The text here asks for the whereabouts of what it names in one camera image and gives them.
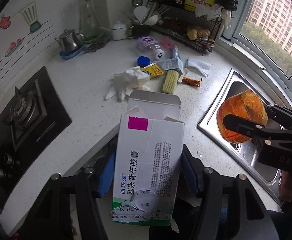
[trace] white ceramic jar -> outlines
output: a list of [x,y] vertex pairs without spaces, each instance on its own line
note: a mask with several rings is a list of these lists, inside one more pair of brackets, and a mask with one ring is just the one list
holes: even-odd
[[127,26],[120,21],[117,21],[117,23],[111,27],[111,31],[113,34],[113,40],[115,41],[127,38]]

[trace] orange container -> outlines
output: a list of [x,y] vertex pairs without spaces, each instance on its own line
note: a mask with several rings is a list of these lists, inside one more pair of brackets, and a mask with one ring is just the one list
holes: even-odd
[[217,111],[217,125],[221,136],[230,143],[244,143],[251,138],[239,133],[230,131],[224,126],[224,117],[227,114],[233,114],[255,122],[267,125],[268,117],[264,105],[258,95],[252,90],[246,91],[229,97]]

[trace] yellow brush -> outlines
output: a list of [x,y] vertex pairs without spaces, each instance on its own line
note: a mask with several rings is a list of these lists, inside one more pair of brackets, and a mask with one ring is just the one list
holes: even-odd
[[168,70],[165,83],[163,85],[163,92],[167,94],[173,94],[175,87],[177,86],[178,72],[175,70]]

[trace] sink drain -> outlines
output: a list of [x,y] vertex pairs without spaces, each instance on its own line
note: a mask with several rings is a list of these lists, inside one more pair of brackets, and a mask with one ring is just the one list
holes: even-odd
[[239,149],[240,149],[240,143],[231,143],[230,144],[236,151],[239,151]]

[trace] green trees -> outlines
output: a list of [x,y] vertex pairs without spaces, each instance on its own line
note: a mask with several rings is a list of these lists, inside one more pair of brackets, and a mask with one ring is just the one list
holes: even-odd
[[292,56],[284,51],[281,46],[272,41],[262,30],[262,28],[256,25],[244,22],[244,25],[240,32],[248,40],[259,47],[264,53],[266,53],[281,70],[288,74],[292,69]]

